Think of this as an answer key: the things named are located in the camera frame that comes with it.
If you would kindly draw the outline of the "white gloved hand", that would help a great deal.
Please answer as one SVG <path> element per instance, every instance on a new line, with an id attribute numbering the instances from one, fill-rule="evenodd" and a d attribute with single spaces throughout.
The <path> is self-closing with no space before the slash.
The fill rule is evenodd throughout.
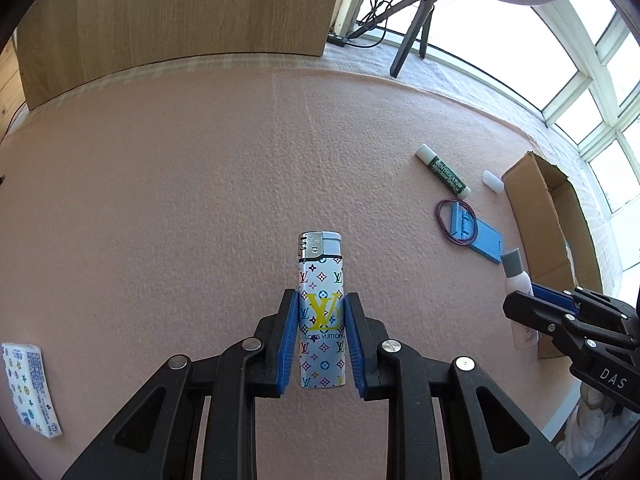
<path id="1" fill-rule="evenodd" d="M 594 453 L 598 442 L 603 443 L 607 431 L 619 439 L 638 420 L 637 413 L 582 382 L 577 408 L 567 419 L 556 449 L 568 462 L 587 458 Z"/>

